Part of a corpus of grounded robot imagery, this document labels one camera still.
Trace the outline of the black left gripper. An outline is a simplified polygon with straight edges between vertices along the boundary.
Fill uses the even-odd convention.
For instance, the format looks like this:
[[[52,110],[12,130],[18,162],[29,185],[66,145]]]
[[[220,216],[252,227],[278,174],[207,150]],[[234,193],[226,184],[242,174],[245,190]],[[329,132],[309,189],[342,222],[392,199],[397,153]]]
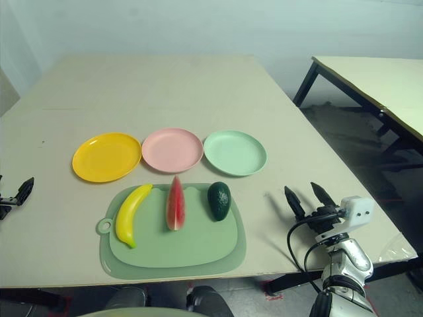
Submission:
[[[18,189],[16,197],[1,198],[1,207],[0,207],[0,220],[4,220],[5,217],[11,212],[13,207],[22,205],[28,196],[31,194],[34,186],[34,177],[26,180]]]

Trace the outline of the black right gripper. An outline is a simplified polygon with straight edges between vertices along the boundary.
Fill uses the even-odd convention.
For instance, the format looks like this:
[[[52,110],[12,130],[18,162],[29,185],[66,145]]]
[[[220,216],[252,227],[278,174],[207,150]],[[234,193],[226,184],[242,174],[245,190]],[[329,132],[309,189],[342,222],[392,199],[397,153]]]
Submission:
[[[322,206],[316,211],[306,215],[301,206],[301,202],[294,191],[287,186],[284,187],[285,197],[289,206],[294,212],[297,221],[307,220],[308,227],[317,234],[323,234],[334,228],[334,224],[340,223],[339,206],[333,201],[331,196],[320,185],[311,182],[311,187]]]

